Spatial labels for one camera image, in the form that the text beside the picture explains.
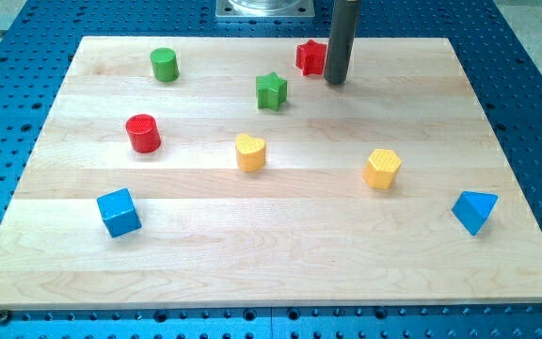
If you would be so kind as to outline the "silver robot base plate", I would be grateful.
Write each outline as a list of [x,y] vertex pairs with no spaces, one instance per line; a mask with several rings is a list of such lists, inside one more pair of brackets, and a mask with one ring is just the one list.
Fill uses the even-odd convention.
[[217,18],[311,18],[315,16],[313,0],[216,0]]

